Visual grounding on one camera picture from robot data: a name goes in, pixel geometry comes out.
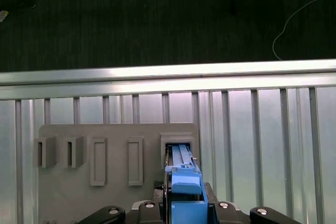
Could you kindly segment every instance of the blue plastic part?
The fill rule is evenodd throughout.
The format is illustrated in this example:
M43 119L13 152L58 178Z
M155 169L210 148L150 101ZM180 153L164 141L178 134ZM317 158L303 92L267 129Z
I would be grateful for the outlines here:
M208 199L205 192L202 175L199 174L202 188L201 201L173 201L171 205L172 224L207 224Z
M196 169L174 168L172 172L172 193L193 195L202 193Z
M194 165L188 147L185 144L172 146L172 154L173 166L165 168L166 172L172 172L172 193L200 195L201 171Z

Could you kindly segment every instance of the metal bar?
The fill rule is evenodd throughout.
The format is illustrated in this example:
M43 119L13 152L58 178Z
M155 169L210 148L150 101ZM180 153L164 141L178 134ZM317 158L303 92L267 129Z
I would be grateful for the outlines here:
M88 81L335 72L336 60L219 63L0 73L0 86Z
M121 123L122 105L119 95L109 97L109 123Z
M73 122L74 124L79 124L80 123L80 103L79 103L79 98L75 97L73 99L73 107L74 107L74 117L73 117Z
M208 182L214 188L213 140L209 92L200 92L198 94L198 101L200 110L199 132L201 139L202 175L204 182Z
M286 174L280 90L259 90L258 102L264 205L285 215Z
M138 80L81 84L48 84L0 87L0 100L107 96L134 93L195 92L273 88L328 87L336 84L335 73L231 76L194 79Z
M132 95L123 95L121 97L121 123L133 123L134 118L139 122L139 117L135 117L135 114L133 114L134 109L137 110L139 108L139 106L134 108L134 104L139 105L139 100L136 102L134 99L135 97Z
M170 122L170 106L169 106L169 95L162 94L162 114L163 114L163 123Z
M140 112L139 112L139 96L133 95L132 97L132 123L140 123Z
M23 160L22 160L22 109L21 101L15 101L15 157L16 157L16 217L23 223Z
M249 212L257 204L251 92L249 90L230 91L228 97L233 200L239 203L243 212Z
M103 97L103 123L110 123L110 99Z
M292 181L292 166L291 166L291 148L289 134L289 111L287 90L280 90L280 107L282 119L282 138L284 141L284 162L285 162L285 188L286 188L286 215L290 218L294 217L293 203L293 181Z
M50 99L44 100L44 123L51 123L51 108L50 108Z
M319 118L318 118L317 94L315 88L309 89L309 97L310 97L310 113L311 113L311 132L313 141L317 221L318 224L324 224Z
M293 216L317 224L309 89L288 89Z
M15 101L0 101L0 223L16 223Z
M262 152L261 152L261 138L260 138L260 112L258 91L251 92L252 103L252 117L253 117L253 141L254 141L254 156L255 156L255 171L256 171L256 196L257 206L264 205L264 187L262 181Z
M223 131L225 153L226 200L233 202L233 171L232 171L232 144L230 129L230 105L228 92L222 93L223 102Z

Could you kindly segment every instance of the gray panel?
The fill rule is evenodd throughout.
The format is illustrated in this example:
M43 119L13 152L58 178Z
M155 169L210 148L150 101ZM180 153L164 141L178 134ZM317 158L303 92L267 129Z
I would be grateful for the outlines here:
M243 212L256 207L256 176L250 91L230 91L234 202Z
M0 101L0 223L16 223L15 101Z
M103 123L103 98L81 97L80 123Z
M336 223L336 88L317 89L325 223Z
M60 154L59 157L62 155L60 150L63 138L76 135L85 136L87 147L92 142L91 135L106 137L106 144L103 145L108 155L105 156L106 184L99 187L90 186L90 148L86 152L86 161L78 168L64 168L62 162L51 169L40 168L39 221L56 220L57 223L68 224L71 220L78 222L105 206L117 205L129 211L134 202L150 200L154 182L164 178L161 152L158 151L161 149L161 134L179 134L185 131L190 134L189 140L198 142L197 127L188 123L44 125L40 129L40 137L57 136L56 152ZM144 183L142 186L130 187L128 141L138 136L143 137Z
M317 224L309 89L288 89L294 219Z
M121 123L121 98L119 95L109 97L110 123Z
M140 123L163 123L162 95L139 95Z
M143 184L143 147L142 137L128 139L128 185Z
M214 162L213 162L213 139L211 133L211 108L209 92L198 93L200 110L199 132L201 139L201 161L204 182L208 182L214 188Z
M121 96L121 122L133 123L133 97L131 95Z
M212 92L212 140L213 140L213 160L214 160L214 192L219 201L227 200L226 195L226 177L230 177L227 170L227 157L224 147L224 117L223 117L223 102L221 92Z
M169 116L171 123L193 122L193 105L191 92L169 94Z
M259 90L264 205L286 214L280 90Z
M50 99L50 115L53 124L71 124L73 117L73 98Z

